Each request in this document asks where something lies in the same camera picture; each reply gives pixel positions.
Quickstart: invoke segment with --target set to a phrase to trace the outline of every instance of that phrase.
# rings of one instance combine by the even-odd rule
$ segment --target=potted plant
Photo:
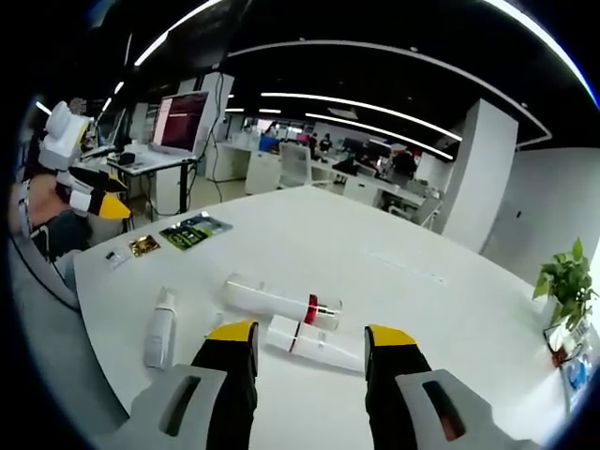
[[[552,262],[542,265],[533,298],[547,295],[549,302],[556,300],[549,326],[566,321],[566,328],[571,331],[591,309],[588,302],[597,294],[589,272],[590,262],[583,256],[579,238],[570,252],[558,253]]]

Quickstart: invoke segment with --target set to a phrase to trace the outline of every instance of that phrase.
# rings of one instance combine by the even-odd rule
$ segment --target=gold card
[[[129,248],[131,249],[133,256],[138,258],[146,253],[150,253],[152,250],[160,248],[160,244],[154,237],[148,234],[147,236],[143,236],[135,241],[130,241]]]

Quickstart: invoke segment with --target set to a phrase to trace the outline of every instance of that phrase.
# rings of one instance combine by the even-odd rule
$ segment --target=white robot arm
[[[111,174],[85,168],[77,159],[81,143],[91,123],[89,117],[74,114],[64,101],[58,103],[48,121],[48,134],[39,149],[39,163],[56,171],[56,190],[78,213],[90,213],[101,218],[128,218],[129,209],[112,194],[127,187]],[[20,189],[19,220],[21,230],[29,236],[32,225],[29,217],[29,181]]]

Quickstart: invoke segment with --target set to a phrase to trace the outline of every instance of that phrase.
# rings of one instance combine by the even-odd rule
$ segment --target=office desk
[[[143,366],[145,327],[162,286],[177,292],[175,363],[203,343],[209,312],[234,271],[343,300],[339,333],[378,323],[412,335],[433,368],[446,368],[494,407],[515,438],[545,439],[564,417],[533,287],[453,242],[373,208],[298,187],[206,208],[233,229],[183,252],[158,232],[170,217],[75,257],[85,328],[123,406],[156,377]],[[151,233],[161,248],[114,271],[105,255]],[[224,310],[226,322],[249,316]],[[259,319],[260,338],[268,324]],[[252,449],[372,448],[367,384],[260,345]]]
[[[188,166],[196,162],[192,157],[180,157],[177,155],[167,155],[159,152],[148,150],[146,145],[132,145],[126,149],[128,152],[135,154],[135,160],[131,164],[121,165],[114,159],[107,159],[108,164],[115,168],[120,173],[128,176],[140,176],[149,173],[164,171],[173,167],[179,167],[179,211],[186,212],[188,210]],[[173,183],[163,183],[165,189],[173,187]],[[165,197],[159,191],[159,186],[156,189],[157,198]]]
[[[368,177],[368,176],[364,176],[364,175],[350,175],[347,174],[345,172],[341,172],[341,171],[337,171],[332,167],[332,164],[327,163],[327,162],[320,162],[320,161],[312,161],[311,166],[313,168],[313,170],[318,170],[318,171],[323,171],[326,173],[334,173],[336,175],[340,175],[343,176],[345,178],[347,178],[348,180],[353,180],[354,183],[360,183],[361,185],[365,185],[368,186],[371,189],[375,189],[377,191],[381,192],[388,192],[392,195],[395,195],[396,197],[399,197],[400,199],[412,203],[416,206],[421,206],[423,204],[423,202],[425,201],[425,197],[421,197],[417,194],[415,194],[414,192],[410,192],[409,190],[400,187],[398,185],[394,185],[392,183],[387,183],[383,180],[380,180],[378,178],[373,178],[373,177]]]

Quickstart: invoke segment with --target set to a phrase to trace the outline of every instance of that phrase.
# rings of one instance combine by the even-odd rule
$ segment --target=white bottle
[[[175,296],[162,288],[143,344],[143,363],[165,369],[171,363],[175,339]]]
[[[310,292],[293,292],[239,274],[223,287],[228,305],[265,315],[280,315],[326,330],[338,328],[341,301]]]
[[[365,373],[365,343],[359,338],[274,316],[266,332],[266,343],[330,366]]]

